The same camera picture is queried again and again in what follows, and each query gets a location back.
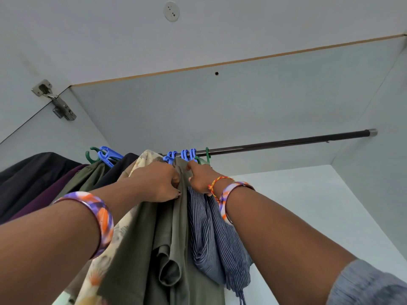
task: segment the black garment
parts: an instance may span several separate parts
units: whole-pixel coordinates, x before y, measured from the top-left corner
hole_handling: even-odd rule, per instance
[[[137,160],[138,155],[133,153],[126,154],[122,159],[120,159],[112,169],[110,169],[107,174],[103,176],[102,179],[93,187],[93,189],[98,189],[106,185],[113,184],[117,181],[123,171],[130,166],[135,160]]]
[[[80,163],[47,152],[31,156],[0,173],[0,224]]]

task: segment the shirt sleeve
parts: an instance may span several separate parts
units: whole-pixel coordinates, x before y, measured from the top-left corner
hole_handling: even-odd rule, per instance
[[[343,269],[329,293],[327,305],[407,304],[407,284],[357,259]]]

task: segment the metal rod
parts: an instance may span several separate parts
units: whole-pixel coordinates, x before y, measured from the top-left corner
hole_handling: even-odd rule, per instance
[[[210,149],[209,155],[220,155],[220,154],[247,152],[247,151],[254,151],[254,150],[282,148],[282,147],[286,147],[286,146],[299,146],[302,144],[329,142],[329,141],[336,141],[336,140],[346,140],[346,139],[362,138],[362,137],[369,137],[369,136],[374,137],[376,135],[377,135],[376,129],[366,129],[366,130],[360,130],[357,132],[350,132],[350,133],[332,134],[332,135],[299,138],[299,139],[291,139],[291,140],[282,140],[282,141],[263,142],[263,143],[247,144],[245,146],[232,146],[229,148]],[[197,156],[206,155],[206,150],[196,151],[195,154]]]

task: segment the bangle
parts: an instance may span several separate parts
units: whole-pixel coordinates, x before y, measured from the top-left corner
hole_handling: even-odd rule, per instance
[[[230,177],[228,177],[228,176],[220,176],[219,178],[217,178],[217,179],[215,179],[213,182],[212,182],[212,185],[208,185],[208,188],[209,188],[209,190],[210,190],[210,192],[212,193],[212,195],[214,196],[214,198],[216,199],[216,201],[219,203],[219,199],[215,196],[215,193],[214,193],[214,191],[213,191],[213,187],[215,186],[215,183],[217,182],[217,181],[219,181],[220,179],[231,179],[231,180],[233,180],[232,178],[230,178]]]
[[[113,237],[113,216],[110,213],[109,208],[107,207],[107,205],[105,205],[102,199],[85,191],[75,191],[73,193],[66,194],[54,201],[53,204],[64,200],[74,200],[87,206],[88,209],[95,216],[95,219],[99,226],[100,240],[98,248],[93,254],[92,259],[100,256],[100,254],[103,253],[109,246],[110,241]]]
[[[250,185],[247,182],[233,182],[232,184],[228,185],[224,190],[223,193],[221,195],[221,199],[219,201],[219,211],[221,212],[221,216],[223,218],[223,220],[229,224],[229,225],[233,225],[233,223],[231,222],[231,220],[229,219],[228,215],[226,214],[226,202],[227,202],[227,198],[229,197],[230,193],[232,192],[233,189],[239,187],[239,186],[245,186],[248,187],[250,189],[253,189],[253,186]]]

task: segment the metal hinge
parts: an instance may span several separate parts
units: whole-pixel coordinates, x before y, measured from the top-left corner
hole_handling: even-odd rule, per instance
[[[49,98],[52,103],[55,105],[53,112],[59,117],[65,117],[68,121],[73,121],[76,119],[76,114],[69,108],[69,106],[64,102],[59,95],[55,95],[52,93],[52,84],[46,79],[41,81],[35,87],[31,89],[37,96],[45,96]]]

